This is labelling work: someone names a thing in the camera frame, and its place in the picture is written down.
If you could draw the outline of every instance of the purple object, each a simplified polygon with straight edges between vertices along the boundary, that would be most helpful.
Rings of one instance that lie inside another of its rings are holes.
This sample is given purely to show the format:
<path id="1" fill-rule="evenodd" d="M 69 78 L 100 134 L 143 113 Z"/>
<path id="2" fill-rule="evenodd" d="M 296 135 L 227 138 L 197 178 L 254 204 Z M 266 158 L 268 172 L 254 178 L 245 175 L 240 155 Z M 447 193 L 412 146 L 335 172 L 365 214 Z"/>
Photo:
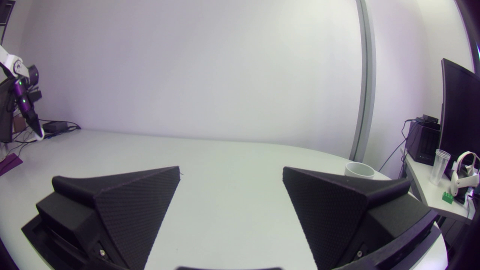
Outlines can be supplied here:
<path id="1" fill-rule="evenodd" d="M 23 161 L 15 154 L 8 155 L 4 160 L 0 162 L 0 176 L 4 175 L 9 170 L 22 164 Z"/>

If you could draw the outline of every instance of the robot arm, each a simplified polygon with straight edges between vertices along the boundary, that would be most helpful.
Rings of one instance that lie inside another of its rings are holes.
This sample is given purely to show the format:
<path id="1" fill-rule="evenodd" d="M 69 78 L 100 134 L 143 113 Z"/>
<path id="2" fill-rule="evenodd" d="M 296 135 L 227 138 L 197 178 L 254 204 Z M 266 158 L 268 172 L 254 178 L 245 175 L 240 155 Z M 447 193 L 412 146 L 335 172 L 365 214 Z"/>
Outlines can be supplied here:
<path id="1" fill-rule="evenodd" d="M 28 68 L 24 65 L 22 58 L 7 53 L 2 46 L 0 46 L 0 63 L 7 77 L 18 78 L 18 76 L 21 75 L 30 80 Z"/>
<path id="2" fill-rule="evenodd" d="M 2 46 L 0 46 L 0 64 L 5 75 L 9 79 L 15 79 L 10 91 L 15 96 L 23 118 L 35 132 L 37 140 L 43 139 L 45 133 L 27 91 L 30 86 L 38 84 L 38 70 L 35 65 L 26 67 L 20 57 L 9 54 Z"/>

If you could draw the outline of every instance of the gray wall trim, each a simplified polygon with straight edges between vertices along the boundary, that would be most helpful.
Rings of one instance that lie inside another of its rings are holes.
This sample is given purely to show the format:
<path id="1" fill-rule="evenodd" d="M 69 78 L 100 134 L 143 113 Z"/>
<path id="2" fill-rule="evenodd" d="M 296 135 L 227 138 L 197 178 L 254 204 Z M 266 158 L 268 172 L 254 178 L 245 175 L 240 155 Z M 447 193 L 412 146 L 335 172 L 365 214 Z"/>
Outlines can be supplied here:
<path id="1" fill-rule="evenodd" d="M 362 79 L 359 115 L 350 159 L 362 162 L 372 126 L 373 103 L 375 101 L 376 57 L 375 36 L 373 34 L 372 22 L 368 17 L 367 4 L 365 0 L 356 0 L 356 2 L 360 20 Z"/>

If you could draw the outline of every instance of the white table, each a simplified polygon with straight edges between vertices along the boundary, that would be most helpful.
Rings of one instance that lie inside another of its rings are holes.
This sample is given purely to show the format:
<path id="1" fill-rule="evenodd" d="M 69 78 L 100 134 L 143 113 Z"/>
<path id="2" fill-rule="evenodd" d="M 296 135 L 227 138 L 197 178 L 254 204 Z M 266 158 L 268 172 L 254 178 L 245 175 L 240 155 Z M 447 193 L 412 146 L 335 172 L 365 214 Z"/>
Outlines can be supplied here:
<path id="1" fill-rule="evenodd" d="M 22 270 L 48 269 L 21 227 L 54 175 L 93 177 L 179 165 L 180 184 L 145 269 L 316 269 L 282 182 L 284 166 L 343 174 L 349 160 L 289 146 L 75 131 L 25 147 L 0 177 L 0 237 Z M 388 179 L 380 173 L 375 179 Z M 440 235 L 416 269 L 445 269 Z"/>
<path id="2" fill-rule="evenodd" d="M 441 216 L 466 224 L 471 223 L 475 214 L 475 207 L 472 204 L 468 207 L 467 204 L 462 205 L 455 200 L 452 204 L 442 200 L 444 191 L 450 192 L 450 180 L 445 174 L 442 174 L 438 186 L 435 186 L 430 183 L 432 166 L 414 161 L 410 154 L 407 154 L 406 165 L 413 177 L 420 199 L 425 205 L 435 209 Z"/>

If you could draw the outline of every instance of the clear plastic cup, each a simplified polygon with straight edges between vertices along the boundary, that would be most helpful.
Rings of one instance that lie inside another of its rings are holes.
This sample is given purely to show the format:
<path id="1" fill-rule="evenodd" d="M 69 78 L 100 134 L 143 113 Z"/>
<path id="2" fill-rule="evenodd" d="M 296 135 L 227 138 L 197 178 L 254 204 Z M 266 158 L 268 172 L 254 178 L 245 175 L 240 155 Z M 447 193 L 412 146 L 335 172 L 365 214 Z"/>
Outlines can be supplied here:
<path id="1" fill-rule="evenodd" d="M 447 167 L 447 163 L 450 160 L 450 154 L 440 149 L 437 149 L 435 153 L 435 162 L 433 163 L 432 174 L 430 174 L 430 183 L 438 185 Z"/>

